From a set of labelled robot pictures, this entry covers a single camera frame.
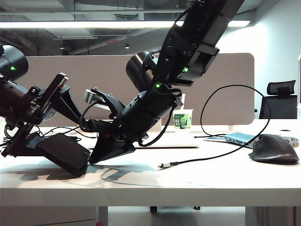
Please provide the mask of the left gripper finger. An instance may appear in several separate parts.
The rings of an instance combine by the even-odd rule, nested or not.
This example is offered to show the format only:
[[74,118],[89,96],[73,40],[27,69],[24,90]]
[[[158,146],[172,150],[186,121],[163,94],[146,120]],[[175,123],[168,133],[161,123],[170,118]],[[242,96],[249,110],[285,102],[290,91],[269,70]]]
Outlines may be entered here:
[[20,139],[16,156],[42,156],[40,151],[36,150],[36,146],[43,140],[39,133],[26,135]]
[[53,109],[69,120],[79,123],[81,112],[72,99],[69,86],[59,86],[55,90],[53,93]]

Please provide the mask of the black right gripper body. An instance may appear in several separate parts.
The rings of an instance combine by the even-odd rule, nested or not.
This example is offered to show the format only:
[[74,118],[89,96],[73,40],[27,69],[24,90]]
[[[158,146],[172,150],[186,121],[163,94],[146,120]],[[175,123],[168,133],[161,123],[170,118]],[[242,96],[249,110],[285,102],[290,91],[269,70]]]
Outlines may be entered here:
[[137,142],[145,146],[144,139],[148,139],[148,118],[144,116],[125,116],[114,120],[111,125],[99,131],[99,137],[115,139],[124,142]]

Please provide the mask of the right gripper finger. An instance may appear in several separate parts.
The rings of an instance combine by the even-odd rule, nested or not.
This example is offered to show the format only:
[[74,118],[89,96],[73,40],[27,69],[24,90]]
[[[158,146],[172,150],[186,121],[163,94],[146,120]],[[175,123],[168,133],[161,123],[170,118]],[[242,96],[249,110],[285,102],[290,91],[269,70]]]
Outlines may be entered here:
[[81,126],[81,130],[84,132],[99,132],[111,124],[111,121],[90,119],[86,121],[83,126]]
[[99,137],[90,155],[89,163],[96,164],[100,161],[108,160],[125,154],[130,154],[134,151],[135,147],[131,142],[129,143],[115,139],[110,140]]

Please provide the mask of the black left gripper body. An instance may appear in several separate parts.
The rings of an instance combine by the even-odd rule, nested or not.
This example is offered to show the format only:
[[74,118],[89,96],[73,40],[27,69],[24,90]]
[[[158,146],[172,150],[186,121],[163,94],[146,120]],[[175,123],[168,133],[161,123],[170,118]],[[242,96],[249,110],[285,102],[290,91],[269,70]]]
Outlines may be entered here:
[[1,77],[1,116],[6,120],[5,131],[18,128],[8,141],[4,142],[1,155],[16,156],[20,139],[39,125],[53,109],[53,93],[68,80],[66,74],[59,73],[46,90],[32,86],[29,90],[15,82]]

